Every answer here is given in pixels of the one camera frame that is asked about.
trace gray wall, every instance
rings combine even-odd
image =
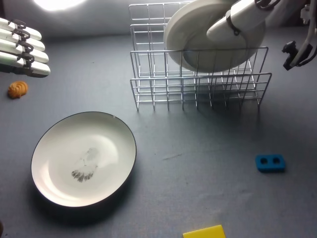
[[[282,0],[267,24],[282,24],[287,15],[305,0]],[[128,6],[135,3],[173,2],[171,0],[86,0],[61,11],[45,11],[33,0],[4,0],[7,19],[25,21],[45,37],[116,35],[129,33]]]

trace dish rack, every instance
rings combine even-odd
[[[209,103],[212,108],[221,104],[228,108],[229,103],[244,101],[263,101],[271,73],[262,73],[267,55],[267,47],[252,48],[255,54],[243,64],[222,72],[201,73],[190,71],[176,64],[166,50],[163,42],[165,27],[177,10],[189,2],[133,4],[129,6],[130,32],[133,51],[130,53],[134,78],[130,80],[137,110],[140,104],[150,103],[155,110],[157,103]],[[199,53],[223,50],[190,50]],[[189,50],[178,52],[180,59]]]

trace robotic hand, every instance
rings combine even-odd
[[[0,18],[0,71],[46,77],[51,70],[49,57],[40,41],[41,34],[19,20]]]
[[[282,50],[283,53],[289,54],[283,65],[286,70],[290,70],[294,66],[303,66],[317,55],[316,47],[314,54],[307,59],[313,49],[310,41],[315,33],[317,24],[316,1],[311,0],[311,4],[306,5],[301,11],[301,18],[304,23],[308,23],[310,20],[308,35],[301,48],[298,50],[296,42],[292,41],[287,43]],[[248,31],[265,21],[265,18],[279,2],[280,0],[276,0],[273,3],[271,3],[271,0],[240,0],[231,7],[225,17],[209,28],[207,37],[215,43],[220,43],[224,39],[234,38],[241,32]]]

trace scratch on table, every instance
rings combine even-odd
[[[171,155],[171,156],[168,156],[168,157],[164,157],[163,160],[173,159],[173,158],[176,158],[176,157],[181,156],[181,155],[182,155],[182,154]]]

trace yellow object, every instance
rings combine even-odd
[[[28,89],[29,87],[26,82],[16,81],[11,83],[8,88],[8,95],[10,98],[20,98],[27,93]]]
[[[183,234],[184,238],[226,238],[222,225]]]

